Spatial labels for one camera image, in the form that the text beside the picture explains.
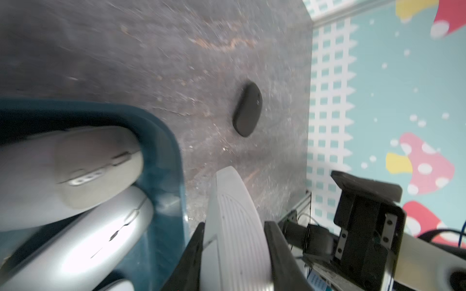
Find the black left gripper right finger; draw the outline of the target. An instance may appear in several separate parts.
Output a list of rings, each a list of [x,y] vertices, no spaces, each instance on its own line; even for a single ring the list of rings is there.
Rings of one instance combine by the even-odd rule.
[[[278,224],[264,222],[264,233],[269,248],[275,291],[312,291],[292,255]]]

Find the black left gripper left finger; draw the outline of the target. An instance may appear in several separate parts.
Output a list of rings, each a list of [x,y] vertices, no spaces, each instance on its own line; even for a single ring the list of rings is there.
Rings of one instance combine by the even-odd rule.
[[[161,291],[199,291],[205,223],[199,223]]]

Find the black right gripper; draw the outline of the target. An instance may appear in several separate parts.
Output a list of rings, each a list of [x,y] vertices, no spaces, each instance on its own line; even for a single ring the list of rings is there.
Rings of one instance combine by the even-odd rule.
[[[406,213],[400,185],[333,170],[343,194],[336,211],[339,235],[322,225],[298,224],[297,211],[280,221],[288,244],[302,261],[337,291],[390,291],[400,252]]]

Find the white rounded mouse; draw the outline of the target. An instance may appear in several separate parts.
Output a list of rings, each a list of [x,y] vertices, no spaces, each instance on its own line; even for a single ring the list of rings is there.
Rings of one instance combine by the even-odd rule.
[[[263,223],[235,168],[216,172],[206,212],[201,291],[272,291]]]

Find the silver grey mouse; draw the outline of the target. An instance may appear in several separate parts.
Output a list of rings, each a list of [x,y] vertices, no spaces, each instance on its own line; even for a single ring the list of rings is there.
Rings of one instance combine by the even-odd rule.
[[[83,213],[1,277],[3,291],[91,291],[137,244],[154,216],[132,186]]]

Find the black mouse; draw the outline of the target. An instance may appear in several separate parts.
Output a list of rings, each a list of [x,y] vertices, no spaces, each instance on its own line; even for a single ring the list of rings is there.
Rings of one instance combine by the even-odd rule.
[[[233,115],[233,127],[244,138],[255,130],[263,107],[263,97],[257,84],[249,82],[243,88],[239,103]]]

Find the light grey slim mouse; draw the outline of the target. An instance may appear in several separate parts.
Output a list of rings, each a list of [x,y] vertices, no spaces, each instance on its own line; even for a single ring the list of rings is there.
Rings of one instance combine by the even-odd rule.
[[[119,126],[82,127],[1,146],[1,230],[61,221],[126,190],[143,171],[140,142]]]

